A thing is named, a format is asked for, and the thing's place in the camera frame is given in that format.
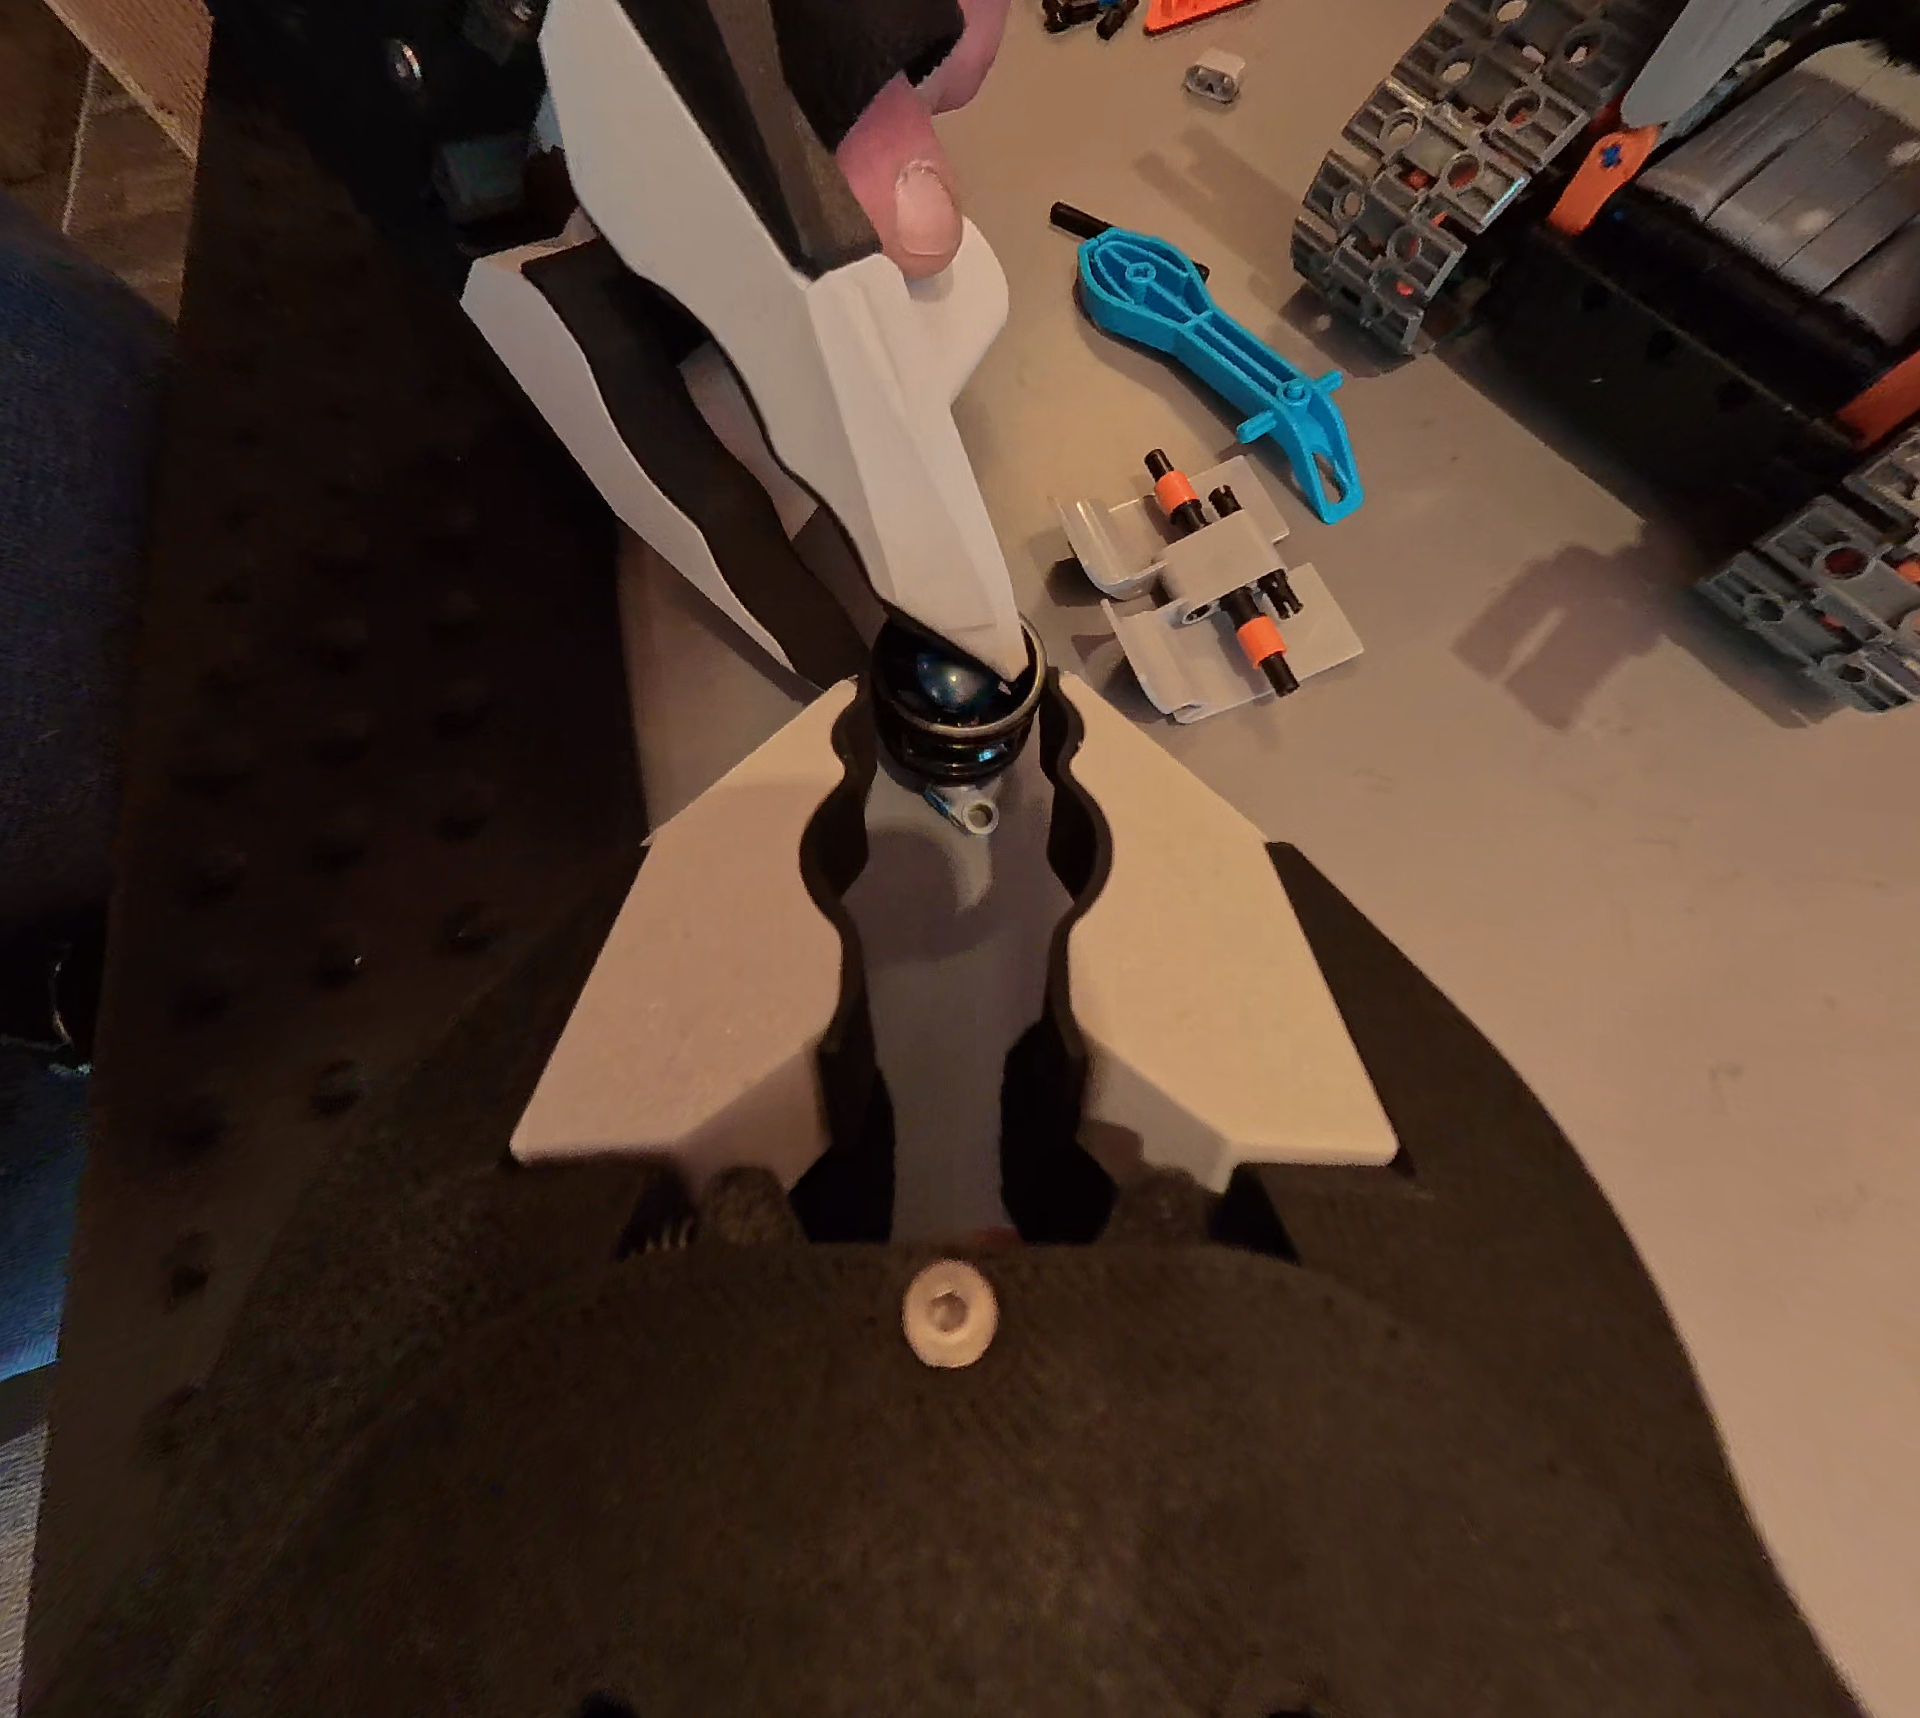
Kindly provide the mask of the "tracked toy robot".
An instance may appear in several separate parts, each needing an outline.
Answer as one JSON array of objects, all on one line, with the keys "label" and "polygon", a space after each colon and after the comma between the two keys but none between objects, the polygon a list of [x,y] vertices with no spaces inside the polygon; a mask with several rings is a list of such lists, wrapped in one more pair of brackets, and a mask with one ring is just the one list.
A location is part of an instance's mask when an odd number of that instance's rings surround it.
[{"label": "tracked toy robot", "polygon": [[1916,704],[1916,0],[1450,0],[1315,170],[1292,264],[1410,358],[1488,327],[1663,494],[1699,595]]}]

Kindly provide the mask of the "black toy wheel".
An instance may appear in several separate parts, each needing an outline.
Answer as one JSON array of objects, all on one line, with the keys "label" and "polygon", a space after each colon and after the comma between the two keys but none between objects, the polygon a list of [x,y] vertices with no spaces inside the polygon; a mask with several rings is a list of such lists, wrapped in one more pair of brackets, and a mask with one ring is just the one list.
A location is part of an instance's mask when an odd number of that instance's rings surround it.
[{"label": "black toy wheel", "polygon": [[[923,634],[919,625],[908,625],[899,619],[888,619],[884,625],[891,622],[905,629],[918,632],[923,638],[945,644],[934,634]],[[877,695],[873,651],[870,698],[875,720],[875,735],[896,766],[931,783],[982,786],[1006,771],[1018,760],[1034,723],[1037,721],[1043,682],[1048,678],[1043,641],[1027,618],[1020,618],[1020,648],[1023,651],[1023,665],[1020,674],[1000,674],[1000,678],[1006,682],[1006,689],[1010,692],[1004,715],[992,721],[972,723],[922,721],[896,709],[885,698]]]}]

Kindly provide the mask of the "blue plastic tool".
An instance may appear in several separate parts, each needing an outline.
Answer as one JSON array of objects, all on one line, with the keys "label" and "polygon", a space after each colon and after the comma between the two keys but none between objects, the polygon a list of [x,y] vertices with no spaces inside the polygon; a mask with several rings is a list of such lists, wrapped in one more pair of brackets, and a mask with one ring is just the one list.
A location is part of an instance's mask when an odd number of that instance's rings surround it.
[{"label": "blue plastic tool", "polygon": [[1091,324],[1170,359],[1235,411],[1245,447],[1271,444],[1304,505],[1337,523],[1363,503],[1337,403],[1339,370],[1306,371],[1221,309],[1198,264],[1173,243],[1100,225],[1075,251],[1075,293]]}]

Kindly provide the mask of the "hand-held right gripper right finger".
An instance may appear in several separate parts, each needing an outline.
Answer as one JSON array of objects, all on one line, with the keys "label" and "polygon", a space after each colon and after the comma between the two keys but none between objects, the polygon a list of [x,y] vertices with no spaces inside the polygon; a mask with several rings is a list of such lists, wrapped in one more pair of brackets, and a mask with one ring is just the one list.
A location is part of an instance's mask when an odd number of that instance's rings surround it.
[{"label": "hand-held right gripper right finger", "polygon": [[1385,1168],[1399,1140],[1263,831],[1065,674],[1108,866],[1067,927],[1089,1116],[1150,1168],[1226,1187],[1247,1164]]}]

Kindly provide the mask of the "person's blue jeans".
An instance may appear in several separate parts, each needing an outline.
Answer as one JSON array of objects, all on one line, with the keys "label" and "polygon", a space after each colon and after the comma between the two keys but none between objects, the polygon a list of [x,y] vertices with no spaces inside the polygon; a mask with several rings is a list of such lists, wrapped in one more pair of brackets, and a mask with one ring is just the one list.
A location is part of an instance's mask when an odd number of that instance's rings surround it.
[{"label": "person's blue jeans", "polygon": [[2,1379],[57,1355],[86,1119],[88,1067],[2,1041]]}]

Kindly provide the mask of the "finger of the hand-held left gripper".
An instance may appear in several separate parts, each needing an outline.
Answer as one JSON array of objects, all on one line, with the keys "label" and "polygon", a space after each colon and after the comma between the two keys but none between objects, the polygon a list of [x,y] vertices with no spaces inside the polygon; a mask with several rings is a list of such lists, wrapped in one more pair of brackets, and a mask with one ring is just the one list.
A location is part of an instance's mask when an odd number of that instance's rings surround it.
[{"label": "finger of the hand-held left gripper", "polygon": [[614,516],[757,650],[813,688],[867,640],[798,549],[813,498],[725,353],[602,237],[477,260],[462,308]]},{"label": "finger of the hand-held left gripper", "polygon": [[844,530],[873,595],[1022,671],[1011,577],[954,420],[1010,309],[982,229],[964,222],[919,282],[877,250],[804,276],[617,0],[548,0],[539,55],[585,217],[704,325],[769,459]]}]

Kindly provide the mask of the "white block with orange pins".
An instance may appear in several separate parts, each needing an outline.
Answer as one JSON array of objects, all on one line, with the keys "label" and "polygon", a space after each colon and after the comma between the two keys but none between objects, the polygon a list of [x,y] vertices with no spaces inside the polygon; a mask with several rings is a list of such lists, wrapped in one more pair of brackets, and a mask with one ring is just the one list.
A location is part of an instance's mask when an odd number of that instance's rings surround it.
[{"label": "white block with orange pins", "polygon": [[1181,475],[1198,530],[1150,490],[1105,503],[1055,498],[1067,549],[1139,692],[1170,721],[1196,723],[1280,695],[1258,651],[1295,682],[1357,660],[1361,638],[1310,562],[1287,562],[1290,525],[1244,458]]}]

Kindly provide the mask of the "short black cross axle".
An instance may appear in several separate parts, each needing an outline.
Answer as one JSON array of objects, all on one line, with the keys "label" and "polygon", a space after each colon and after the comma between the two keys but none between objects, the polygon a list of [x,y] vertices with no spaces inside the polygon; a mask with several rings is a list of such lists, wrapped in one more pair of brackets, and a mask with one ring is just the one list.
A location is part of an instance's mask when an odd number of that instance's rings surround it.
[{"label": "short black cross axle", "polygon": [[1158,291],[1177,297],[1207,296],[1210,268],[1158,234],[1120,225],[1059,197],[1048,208],[1048,223],[1082,243],[1112,240],[1105,248],[1078,257],[1079,266],[1091,269],[1091,276],[1078,273],[1075,283],[1084,291],[1113,293],[1131,302]]}]

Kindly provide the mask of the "blue translucent ball piece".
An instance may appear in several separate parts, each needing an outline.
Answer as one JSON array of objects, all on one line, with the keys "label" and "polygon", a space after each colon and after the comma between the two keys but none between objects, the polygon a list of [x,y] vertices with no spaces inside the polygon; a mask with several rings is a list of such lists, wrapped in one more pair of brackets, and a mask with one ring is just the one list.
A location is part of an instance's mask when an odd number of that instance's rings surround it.
[{"label": "blue translucent ball piece", "polygon": [[972,725],[1004,715],[1011,698],[989,665],[890,622],[875,638],[875,694],[894,709],[940,725]]}]

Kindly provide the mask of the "black perforated panel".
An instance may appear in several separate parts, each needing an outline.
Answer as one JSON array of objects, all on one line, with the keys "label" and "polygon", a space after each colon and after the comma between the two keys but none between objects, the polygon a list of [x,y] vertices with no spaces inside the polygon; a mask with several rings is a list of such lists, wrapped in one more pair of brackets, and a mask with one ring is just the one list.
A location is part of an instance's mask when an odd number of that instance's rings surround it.
[{"label": "black perforated panel", "polygon": [[267,102],[212,90],[32,1646],[146,1541],[350,1125],[631,864],[614,553],[452,296]]}]

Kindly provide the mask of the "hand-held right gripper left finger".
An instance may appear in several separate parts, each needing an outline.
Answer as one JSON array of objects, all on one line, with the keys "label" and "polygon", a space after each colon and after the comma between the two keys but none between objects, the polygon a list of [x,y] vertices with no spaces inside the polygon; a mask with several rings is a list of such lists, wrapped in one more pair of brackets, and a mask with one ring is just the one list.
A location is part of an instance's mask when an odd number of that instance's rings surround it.
[{"label": "hand-held right gripper left finger", "polygon": [[517,1164],[794,1186],[862,1141],[877,1059],[847,895],[875,769],[867,689],[842,679],[660,823],[512,1129]]}]

